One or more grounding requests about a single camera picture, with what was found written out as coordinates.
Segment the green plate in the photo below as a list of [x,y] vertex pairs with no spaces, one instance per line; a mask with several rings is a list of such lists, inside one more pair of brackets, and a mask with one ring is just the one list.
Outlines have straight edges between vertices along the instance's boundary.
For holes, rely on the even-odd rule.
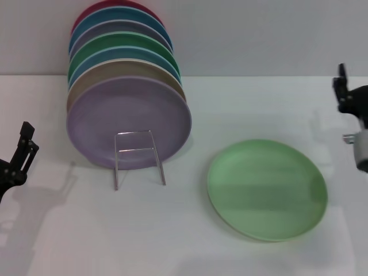
[[71,75],[73,74],[75,69],[81,64],[81,62],[87,59],[90,55],[103,49],[116,46],[137,46],[158,53],[160,56],[162,56],[168,62],[170,62],[172,66],[174,66],[175,70],[178,72],[180,76],[179,67],[173,55],[160,42],[150,38],[149,36],[145,36],[139,33],[111,32],[103,34],[101,36],[97,36],[94,39],[91,39],[83,47],[79,49],[79,51],[74,55],[74,57],[70,61],[68,71],[68,81],[70,80]]
[[230,226],[268,242],[308,232],[327,207],[318,168],[297,150],[269,140],[244,141],[219,154],[209,170],[208,194]]

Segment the blue plate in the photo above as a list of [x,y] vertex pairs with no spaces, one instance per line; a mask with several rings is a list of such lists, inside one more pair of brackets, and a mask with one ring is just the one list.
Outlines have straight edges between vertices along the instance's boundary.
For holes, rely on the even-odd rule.
[[159,34],[156,30],[152,29],[150,26],[131,20],[111,20],[94,25],[93,27],[85,31],[76,40],[73,47],[71,48],[70,59],[72,59],[73,56],[78,52],[78,50],[91,39],[100,36],[102,34],[104,35],[105,33],[120,32],[120,31],[135,32],[149,36],[154,40],[160,42],[162,45],[164,45],[165,48],[168,49],[171,53],[173,52],[172,49],[170,48],[170,45],[163,38],[163,36]]
[[169,43],[170,47],[173,48],[173,44],[164,26],[153,16],[149,15],[148,13],[145,13],[144,11],[134,9],[132,7],[115,6],[95,11],[78,24],[78,26],[74,29],[70,38],[69,53],[74,43],[81,34],[83,34],[85,31],[87,31],[89,28],[93,27],[96,24],[110,20],[133,20],[146,24],[155,29],[158,33],[160,33]]
[[141,47],[119,46],[101,50],[85,59],[71,75],[69,81],[69,89],[73,85],[73,83],[78,79],[78,77],[82,75],[85,71],[87,71],[89,68],[101,62],[123,58],[141,59],[147,62],[154,63],[160,66],[161,68],[164,68],[166,71],[168,71],[181,84],[180,76],[178,72],[175,70],[174,66],[172,66],[165,58],[163,58],[159,54]]

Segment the teal plate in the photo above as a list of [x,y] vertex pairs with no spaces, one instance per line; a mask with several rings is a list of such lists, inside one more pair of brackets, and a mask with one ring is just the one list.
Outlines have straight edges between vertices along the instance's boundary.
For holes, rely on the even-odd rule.
[[313,229],[328,201],[318,168],[296,149],[269,140],[244,141],[220,153],[209,170],[208,194],[230,226],[267,242]]

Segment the plate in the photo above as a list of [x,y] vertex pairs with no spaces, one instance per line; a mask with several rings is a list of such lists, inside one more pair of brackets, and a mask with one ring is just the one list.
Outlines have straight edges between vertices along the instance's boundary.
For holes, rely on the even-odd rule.
[[139,59],[115,59],[95,65],[74,82],[69,90],[67,111],[89,87],[122,75],[137,75],[161,81],[173,88],[185,101],[181,84],[165,69]]
[[73,28],[71,30],[71,32],[74,31],[74,29],[76,28],[76,26],[83,20],[85,19],[87,16],[89,16],[91,13],[94,13],[98,10],[104,9],[106,7],[113,7],[113,6],[127,6],[127,7],[134,7],[136,9],[142,10],[146,13],[148,13],[149,15],[155,17],[155,19],[157,19],[162,25],[162,21],[160,20],[160,18],[153,12],[151,11],[149,8],[138,4],[136,2],[132,2],[132,1],[125,1],[125,0],[107,0],[107,1],[102,1],[102,2],[98,2],[90,7],[88,7],[87,9],[85,9],[83,11],[83,13],[80,14],[80,16],[78,16],[78,18],[75,20],[75,23],[73,25]]
[[[114,168],[114,137],[120,132],[151,130],[164,161],[185,144],[190,129],[191,116],[183,98],[165,83],[139,76],[97,83],[77,99],[67,116],[67,132],[74,147],[92,163],[108,168]],[[152,144],[144,138],[126,137],[123,149]],[[120,170],[156,165],[152,151],[119,157]]]
[[102,36],[98,36],[90,40],[75,54],[75,56],[70,61],[68,71],[68,81],[70,80],[70,77],[77,68],[77,66],[79,66],[81,62],[83,62],[89,56],[103,49],[118,46],[141,47],[149,49],[155,53],[158,53],[160,56],[162,56],[168,62],[170,62],[171,65],[174,66],[174,68],[180,75],[179,67],[174,57],[172,56],[170,51],[166,49],[160,42],[157,42],[156,40],[143,34],[132,32],[114,32],[104,34]]
[[85,59],[71,75],[69,88],[73,85],[75,80],[79,78],[79,76],[82,75],[83,72],[85,72],[89,68],[108,60],[123,58],[140,59],[154,63],[168,71],[181,84],[180,76],[176,72],[175,68],[166,59],[164,59],[157,53],[140,47],[121,46],[104,49],[102,51],[94,53],[93,55]]
[[209,170],[208,194],[230,226],[268,242],[308,232],[327,207],[318,168],[297,150],[269,140],[244,141],[219,154]]
[[168,49],[171,53],[173,52],[170,48],[170,45],[163,38],[163,36],[159,34],[156,30],[152,29],[150,26],[131,20],[111,20],[97,24],[96,26],[91,27],[83,34],[81,34],[81,36],[76,40],[70,51],[70,59],[72,59],[75,53],[89,40],[102,34],[104,35],[106,33],[122,31],[135,32],[149,36],[164,45],[165,48]]
[[82,33],[94,25],[111,20],[132,20],[148,25],[160,33],[169,43],[171,49],[173,48],[170,37],[168,36],[163,25],[148,13],[131,7],[109,7],[94,12],[79,23],[71,35],[68,49],[69,52]]

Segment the white tabletop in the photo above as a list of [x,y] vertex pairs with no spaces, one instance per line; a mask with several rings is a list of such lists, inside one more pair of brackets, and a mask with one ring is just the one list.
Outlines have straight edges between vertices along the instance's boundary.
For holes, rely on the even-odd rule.
[[[351,88],[368,84],[352,78]],[[331,78],[183,78],[190,139],[157,168],[93,166],[65,128],[65,76],[0,77],[0,158],[10,160],[23,121],[40,146],[25,185],[0,205],[3,276],[355,276],[368,273],[368,183],[341,135],[358,122],[336,111]],[[219,218],[206,193],[211,160],[245,139],[273,139],[323,173],[329,206],[310,233],[259,243]]]

